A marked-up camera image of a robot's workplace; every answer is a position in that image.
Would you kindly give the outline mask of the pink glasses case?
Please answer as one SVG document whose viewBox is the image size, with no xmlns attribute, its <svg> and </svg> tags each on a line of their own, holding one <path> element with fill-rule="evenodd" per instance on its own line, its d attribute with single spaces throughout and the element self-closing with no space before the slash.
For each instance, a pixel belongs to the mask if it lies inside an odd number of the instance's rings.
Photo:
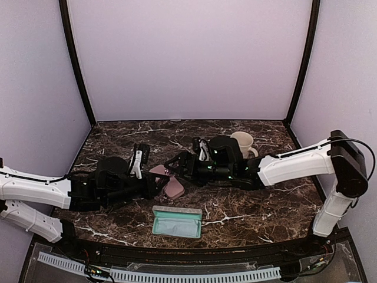
<svg viewBox="0 0 377 283">
<path fill-rule="evenodd" d="M 170 200 L 176 200 L 184 194 L 185 189 L 183 185 L 162 164 L 150 169 L 149 172 L 170 177 L 169 182 L 164 186 L 159 195 L 155 197 L 155 200 L 161 201 L 164 197 Z"/>
</svg>

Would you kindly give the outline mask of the grey glasses case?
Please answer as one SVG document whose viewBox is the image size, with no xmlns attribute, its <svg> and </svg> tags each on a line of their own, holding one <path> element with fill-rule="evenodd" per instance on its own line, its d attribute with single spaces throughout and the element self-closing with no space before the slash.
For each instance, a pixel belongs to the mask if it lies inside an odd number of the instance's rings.
<svg viewBox="0 0 377 283">
<path fill-rule="evenodd" d="M 153 206 L 154 235 L 178 238 L 201 238 L 202 210 L 193 208 L 177 208 L 169 206 Z"/>
</svg>

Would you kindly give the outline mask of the light blue cloth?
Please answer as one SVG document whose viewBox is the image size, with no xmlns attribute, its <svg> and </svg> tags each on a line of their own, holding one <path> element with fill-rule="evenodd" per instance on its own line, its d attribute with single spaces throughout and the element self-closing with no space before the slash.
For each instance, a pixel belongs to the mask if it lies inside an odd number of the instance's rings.
<svg viewBox="0 0 377 283">
<path fill-rule="evenodd" d="M 162 219 L 156 226 L 156 232 L 162 235 L 194 238 L 197 235 L 197 222 L 188 219 L 183 219 L 182 221 Z"/>
</svg>

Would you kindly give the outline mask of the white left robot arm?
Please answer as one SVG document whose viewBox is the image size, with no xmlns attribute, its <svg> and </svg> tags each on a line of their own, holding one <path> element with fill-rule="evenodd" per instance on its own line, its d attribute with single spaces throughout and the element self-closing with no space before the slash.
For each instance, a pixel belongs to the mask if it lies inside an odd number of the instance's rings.
<svg viewBox="0 0 377 283">
<path fill-rule="evenodd" d="M 131 160 L 113 156 L 97 162 L 93 172 L 71 172 L 63 177 L 21 173 L 1 166 L 1 218 L 13 222 L 27 232 L 56 243 L 70 257 L 83 252 L 83 244 L 75 238 L 74 224 L 52 218 L 27 205 L 43 203 L 76 212 L 93 212 L 136 196 L 152 199 L 168 183 L 169 177 L 144 172 L 150 148 L 135 144 Z"/>
</svg>

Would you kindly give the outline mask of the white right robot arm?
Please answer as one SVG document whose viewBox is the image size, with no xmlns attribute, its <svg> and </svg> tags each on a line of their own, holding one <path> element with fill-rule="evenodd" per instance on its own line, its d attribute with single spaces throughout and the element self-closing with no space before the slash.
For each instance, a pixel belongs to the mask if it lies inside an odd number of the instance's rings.
<svg viewBox="0 0 377 283">
<path fill-rule="evenodd" d="M 368 189 L 374 169 L 367 170 L 365 157 L 357 145 L 334 130 L 316 144 L 281 154 L 259 155 L 245 133 L 195 137 L 193 150 L 183 151 L 165 162 L 167 170 L 188 182 L 204 186 L 211 181 L 229 182 L 242 190 L 258 190 L 308 176 L 334 175 L 330 195 L 312 223 L 312 233 L 301 241 L 300 250 L 314 255 L 323 246 L 338 221 L 354 207 Z"/>
</svg>

